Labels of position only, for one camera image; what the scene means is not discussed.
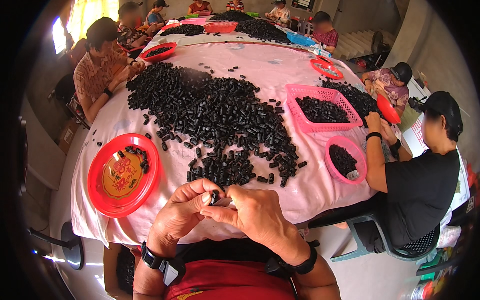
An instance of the patterned shirt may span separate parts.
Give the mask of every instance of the patterned shirt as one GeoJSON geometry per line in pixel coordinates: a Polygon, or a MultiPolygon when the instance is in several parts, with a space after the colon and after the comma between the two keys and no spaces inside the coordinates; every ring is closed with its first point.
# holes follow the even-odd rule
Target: patterned shirt
{"type": "Polygon", "coordinates": [[[89,97],[95,102],[103,94],[114,77],[113,66],[120,61],[122,56],[113,51],[101,58],[100,66],[94,65],[90,53],[87,52],[73,72],[73,83],[80,103],[89,97]]]}
{"type": "Polygon", "coordinates": [[[338,32],[335,29],[332,29],[327,33],[314,31],[312,37],[327,46],[336,47],[336,44],[338,43],[338,32]]]}
{"type": "Polygon", "coordinates": [[[380,88],[385,91],[388,96],[388,100],[396,108],[401,111],[405,110],[405,105],[408,102],[408,87],[396,86],[390,80],[392,72],[389,69],[379,69],[375,71],[368,72],[368,78],[372,81],[373,87],[380,88]]]}
{"type": "Polygon", "coordinates": [[[230,8],[231,11],[242,11],[243,10],[243,2],[239,2],[238,5],[235,5],[233,1],[227,3],[227,8],[230,8]]]}
{"type": "Polygon", "coordinates": [[[270,14],[275,17],[275,23],[282,27],[286,27],[290,23],[290,10],[286,6],[282,9],[274,7],[270,14]]]}
{"type": "Polygon", "coordinates": [[[135,28],[127,27],[125,25],[119,26],[119,32],[121,32],[121,35],[118,37],[117,41],[126,49],[134,48],[132,43],[142,36],[141,31],[137,31],[135,28]]]}

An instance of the hand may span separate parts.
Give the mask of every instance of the hand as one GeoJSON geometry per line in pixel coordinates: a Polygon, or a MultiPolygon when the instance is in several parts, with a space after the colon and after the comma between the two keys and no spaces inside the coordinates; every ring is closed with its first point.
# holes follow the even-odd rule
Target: hand
{"type": "Polygon", "coordinates": [[[154,32],[155,30],[156,30],[156,23],[151,24],[150,27],[147,30],[145,30],[145,33],[150,36],[152,32],[154,32]]]}
{"type": "Polygon", "coordinates": [[[253,241],[280,255],[288,264],[299,265],[310,257],[308,244],[297,228],[283,217],[275,191],[247,190],[232,185],[226,197],[232,198],[237,210],[206,206],[200,213],[240,229],[253,241]]]}
{"type": "Polygon", "coordinates": [[[117,80],[119,83],[124,82],[125,80],[132,79],[137,74],[137,68],[133,66],[126,66],[120,74],[117,75],[117,80]]]}
{"type": "Polygon", "coordinates": [[[382,122],[380,121],[378,112],[371,111],[368,116],[365,117],[365,121],[367,121],[369,133],[382,131],[382,122]]]}
{"type": "Polygon", "coordinates": [[[200,210],[212,200],[211,191],[218,190],[219,197],[225,197],[222,190],[208,179],[198,179],[181,185],[175,190],[167,204],[158,212],[150,228],[147,246],[150,241],[163,244],[177,244],[204,216],[200,210]]]}
{"type": "Polygon", "coordinates": [[[137,61],[137,62],[134,62],[133,63],[133,67],[135,67],[137,69],[137,73],[136,74],[140,74],[141,72],[143,72],[145,70],[145,63],[141,60],[141,61],[137,61]]]}
{"type": "Polygon", "coordinates": [[[388,125],[388,122],[384,119],[380,119],[380,122],[382,124],[382,131],[380,134],[382,135],[383,139],[386,140],[390,145],[395,144],[397,138],[390,125],[388,125]]]}

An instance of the red bowl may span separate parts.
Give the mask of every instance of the red bowl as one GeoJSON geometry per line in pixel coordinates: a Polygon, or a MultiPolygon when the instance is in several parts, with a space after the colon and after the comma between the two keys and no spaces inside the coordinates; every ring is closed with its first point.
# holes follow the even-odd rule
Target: red bowl
{"type": "Polygon", "coordinates": [[[400,123],[400,117],[395,111],[393,105],[386,99],[384,96],[377,95],[377,106],[378,109],[382,112],[385,117],[385,120],[389,121],[392,124],[400,123]]]}
{"type": "Polygon", "coordinates": [[[90,165],[88,196],[93,206],[111,218],[121,218],[136,211],[158,186],[161,162],[152,141],[136,133],[119,135],[103,145],[90,165]],[[149,171],[142,173],[142,155],[125,151],[134,146],[147,152],[149,171]],[[121,150],[125,157],[120,157],[121,150]]]}
{"type": "Polygon", "coordinates": [[[149,50],[147,50],[147,51],[145,51],[144,53],[142,53],[142,54],[140,55],[140,58],[143,59],[143,60],[145,60],[145,61],[147,61],[147,62],[156,63],[156,62],[165,60],[165,59],[167,59],[168,57],[170,57],[170,55],[172,55],[173,52],[175,51],[175,48],[176,48],[176,47],[177,47],[177,43],[175,43],[175,42],[160,44],[160,45],[157,45],[157,46],[155,46],[155,47],[151,47],[149,50]],[[165,51],[165,52],[163,52],[163,53],[154,55],[154,56],[146,57],[146,55],[147,55],[150,51],[157,50],[157,49],[159,49],[159,48],[165,48],[165,47],[172,47],[172,49],[170,49],[170,50],[168,50],[168,51],[165,51]]]}

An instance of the pink plastic basket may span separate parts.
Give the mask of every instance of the pink plastic basket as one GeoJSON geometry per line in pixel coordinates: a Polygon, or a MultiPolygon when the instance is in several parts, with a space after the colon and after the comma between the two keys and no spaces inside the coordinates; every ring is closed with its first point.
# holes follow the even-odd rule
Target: pink plastic basket
{"type": "Polygon", "coordinates": [[[285,86],[285,90],[287,91],[288,107],[293,113],[293,116],[295,117],[297,124],[300,126],[300,129],[304,133],[346,131],[363,125],[358,113],[339,91],[324,87],[299,84],[287,84],[285,86]],[[347,112],[347,118],[350,123],[313,123],[309,121],[295,100],[297,97],[302,99],[306,96],[337,104],[347,112]]]}
{"type": "Polygon", "coordinates": [[[203,26],[207,22],[207,18],[190,18],[180,21],[180,24],[193,24],[203,26]]]}
{"type": "Polygon", "coordinates": [[[237,28],[237,24],[237,22],[210,22],[204,27],[207,33],[230,33],[237,28]]]}
{"type": "Polygon", "coordinates": [[[358,148],[355,143],[353,143],[351,140],[344,136],[337,135],[327,141],[327,145],[325,146],[325,165],[328,172],[330,172],[330,175],[332,175],[335,180],[342,183],[359,184],[367,176],[367,163],[365,162],[365,156],[363,152],[360,150],[360,148],[358,148]],[[348,151],[348,153],[350,153],[350,155],[357,160],[357,164],[355,166],[357,167],[357,171],[359,172],[360,177],[355,180],[349,180],[343,177],[340,172],[338,172],[338,170],[333,165],[332,159],[330,158],[330,154],[328,152],[328,149],[333,144],[344,147],[348,151]]]}

